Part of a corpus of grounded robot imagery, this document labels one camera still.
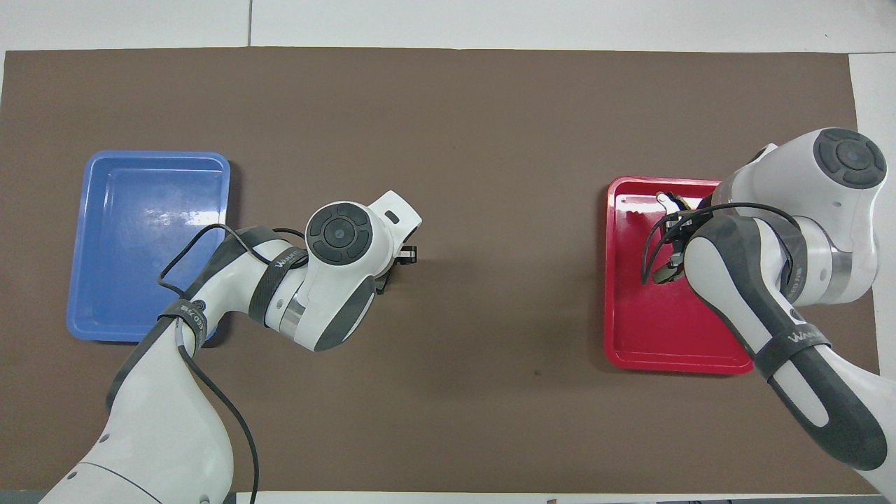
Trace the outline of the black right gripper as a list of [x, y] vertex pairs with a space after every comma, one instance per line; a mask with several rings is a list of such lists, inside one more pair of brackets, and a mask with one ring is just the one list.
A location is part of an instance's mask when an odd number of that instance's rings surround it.
[[687, 244], [690, 242], [700, 227], [703, 227], [713, 217], [714, 210], [706, 207], [703, 209], [680, 210], [675, 213], [667, 213], [660, 221], [663, 232], [670, 232], [672, 254], [668, 257], [665, 267], [669, 271], [684, 271], [684, 257]]

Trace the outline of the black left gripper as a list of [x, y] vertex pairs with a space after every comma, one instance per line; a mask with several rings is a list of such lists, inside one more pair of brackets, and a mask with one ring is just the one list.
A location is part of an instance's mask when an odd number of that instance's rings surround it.
[[396, 265], [413, 265], [417, 262], [417, 246], [414, 245], [403, 245], [399, 250], [399, 255], [393, 259], [393, 262], [382, 272], [377, 278], [375, 278], [375, 293], [377, 295], [385, 294], [385, 289], [389, 284], [389, 279], [391, 276], [391, 269], [396, 267]]

